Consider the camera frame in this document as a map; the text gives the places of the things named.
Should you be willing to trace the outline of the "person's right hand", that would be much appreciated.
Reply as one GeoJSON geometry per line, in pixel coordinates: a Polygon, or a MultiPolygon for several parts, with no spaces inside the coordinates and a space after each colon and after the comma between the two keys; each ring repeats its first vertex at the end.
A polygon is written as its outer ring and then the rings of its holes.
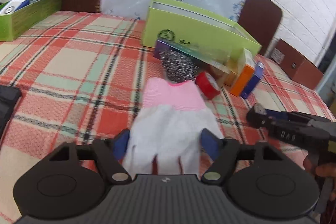
{"type": "Polygon", "coordinates": [[[335,163],[316,165],[307,156],[303,161],[303,167],[308,173],[316,174],[319,177],[331,177],[333,179],[334,188],[330,193],[330,201],[327,204],[325,212],[321,214],[319,223],[335,223],[335,163]]]}

